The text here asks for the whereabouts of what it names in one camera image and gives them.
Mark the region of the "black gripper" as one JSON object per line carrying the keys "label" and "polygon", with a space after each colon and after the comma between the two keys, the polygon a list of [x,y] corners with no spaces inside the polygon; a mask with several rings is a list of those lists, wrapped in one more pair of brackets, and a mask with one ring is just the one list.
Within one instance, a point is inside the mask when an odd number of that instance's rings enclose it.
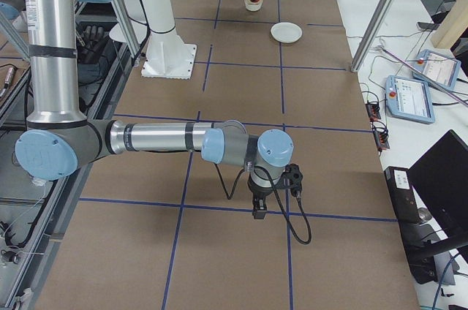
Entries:
{"label": "black gripper", "polygon": [[249,176],[247,185],[250,192],[252,193],[252,215],[254,218],[264,219],[268,212],[264,200],[268,195],[273,193],[273,188],[275,185],[271,185],[271,182],[267,181],[266,186],[261,186],[253,180],[252,176]]}

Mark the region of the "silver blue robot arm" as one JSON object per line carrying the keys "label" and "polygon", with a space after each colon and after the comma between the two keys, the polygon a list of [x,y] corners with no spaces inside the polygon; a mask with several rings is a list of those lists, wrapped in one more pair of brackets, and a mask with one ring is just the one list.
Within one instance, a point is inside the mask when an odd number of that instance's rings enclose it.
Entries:
{"label": "silver blue robot arm", "polygon": [[79,107],[77,1],[112,0],[25,0],[34,109],[15,144],[25,171],[54,181],[126,151],[198,152],[207,162],[235,165],[249,174],[256,219],[264,217],[268,195],[284,189],[300,196],[302,176],[291,163],[293,141],[282,130],[256,136],[235,120],[125,124],[88,119]]}

